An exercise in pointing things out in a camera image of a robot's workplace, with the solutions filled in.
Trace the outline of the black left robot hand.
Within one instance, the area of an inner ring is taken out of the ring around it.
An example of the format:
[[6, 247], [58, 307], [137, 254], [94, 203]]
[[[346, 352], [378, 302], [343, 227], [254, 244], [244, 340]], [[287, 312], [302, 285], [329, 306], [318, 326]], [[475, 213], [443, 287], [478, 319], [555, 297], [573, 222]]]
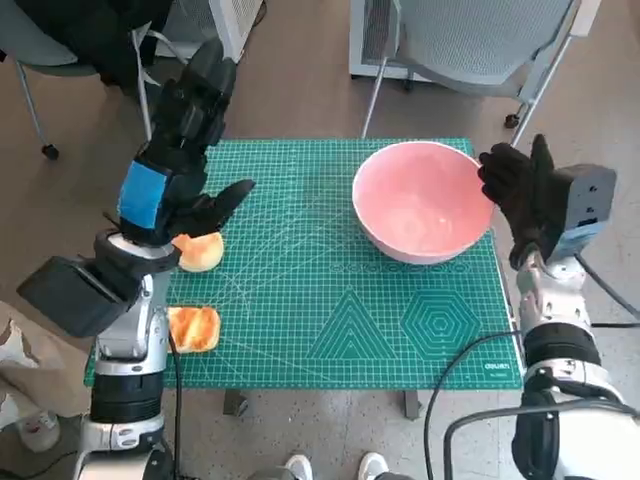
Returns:
[[236, 79], [236, 64], [214, 38], [203, 43], [179, 79], [168, 80], [151, 117], [152, 135], [132, 161], [119, 195], [120, 231], [163, 246], [175, 237], [220, 231], [255, 186], [237, 181], [215, 196], [203, 192], [208, 147], [218, 144]]

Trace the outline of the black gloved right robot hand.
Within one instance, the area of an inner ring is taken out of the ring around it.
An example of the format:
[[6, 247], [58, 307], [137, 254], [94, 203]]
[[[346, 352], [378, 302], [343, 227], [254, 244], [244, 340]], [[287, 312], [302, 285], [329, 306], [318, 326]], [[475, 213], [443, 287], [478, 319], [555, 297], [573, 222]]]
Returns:
[[552, 223], [555, 166], [545, 136], [534, 137], [528, 155], [507, 143], [498, 143], [481, 153], [479, 162], [482, 192], [499, 207], [511, 230], [511, 268], [519, 270], [535, 249], [547, 259], [558, 244], [560, 232]]

